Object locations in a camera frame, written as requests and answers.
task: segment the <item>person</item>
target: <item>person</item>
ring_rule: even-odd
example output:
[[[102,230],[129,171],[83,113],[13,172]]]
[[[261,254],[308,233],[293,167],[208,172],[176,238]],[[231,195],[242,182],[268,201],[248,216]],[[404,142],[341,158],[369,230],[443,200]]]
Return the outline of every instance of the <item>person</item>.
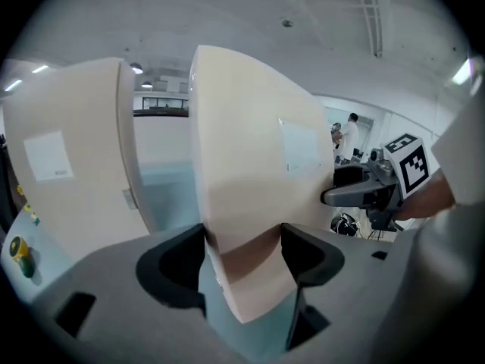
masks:
[[[427,218],[455,204],[485,202],[485,108],[480,102],[483,95],[485,89],[462,109],[431,147],[440,169],[404,201],[397,220]]]
[[[332,130],[330,131],[331,135],[332,135],[332,142],[333,142],[333,151],[335,151],[335,149],[339,146],[339,143],[336,142],[336,141],[333,141],[333,135],[337,132],[337,131],[340,131],[342,129],[342,125],[341,123],[335,123],[333,126],[332,126]]]
[[[347,124],[340,131],[332,134],[332,141],[339,146],[335,161],[337,164],[347,165],[352,159],[355,145],[358,142],[357,120],[358,116],[355,113],[351,113]]]

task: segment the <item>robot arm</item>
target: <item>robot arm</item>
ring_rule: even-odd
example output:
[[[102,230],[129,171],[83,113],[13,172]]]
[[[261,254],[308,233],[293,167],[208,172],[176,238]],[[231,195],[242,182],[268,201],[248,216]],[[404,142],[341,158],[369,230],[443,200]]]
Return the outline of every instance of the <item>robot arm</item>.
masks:
[[[422,139],[405,133],[382,149],[373,149],[368,163],[336,168],[333,187],[321,194],[321,202],[365,209],[372,229],[396,231],[393,216],[404,199],[429,179]]]

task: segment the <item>white label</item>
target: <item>white label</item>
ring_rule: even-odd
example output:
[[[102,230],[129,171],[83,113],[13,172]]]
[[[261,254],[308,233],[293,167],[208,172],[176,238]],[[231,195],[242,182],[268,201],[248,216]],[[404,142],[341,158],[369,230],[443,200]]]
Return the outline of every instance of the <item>white label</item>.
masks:
[[[313,128],[280,120],[286,171],[291,174],[321,165],[318,135]]]
[[[74,178],[62,131],[25,139],[23,145],[37,182]]]

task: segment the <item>window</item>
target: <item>window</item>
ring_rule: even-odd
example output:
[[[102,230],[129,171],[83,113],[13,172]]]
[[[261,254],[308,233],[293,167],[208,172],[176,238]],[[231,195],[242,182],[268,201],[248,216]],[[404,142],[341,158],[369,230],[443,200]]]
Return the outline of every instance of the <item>window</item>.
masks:
[[[143,109],[172,108],[182,109],[186,100],[166,99],[164,97],[143,97]]]

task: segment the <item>white shirt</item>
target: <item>white shirt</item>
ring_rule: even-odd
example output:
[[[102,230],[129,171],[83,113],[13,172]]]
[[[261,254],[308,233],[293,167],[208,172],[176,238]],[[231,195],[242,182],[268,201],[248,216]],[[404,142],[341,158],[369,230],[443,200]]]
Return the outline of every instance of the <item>white shirt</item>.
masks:
[[[349,121],[342,127],[340,132],[343,136],[336,154],[341,158],[350,160],[352,159],[354,148],[357,146],[358,142],[357,124],[353,121]]]
[[[431,148],[455,201],[485,201],[485,89],[477,93]]]

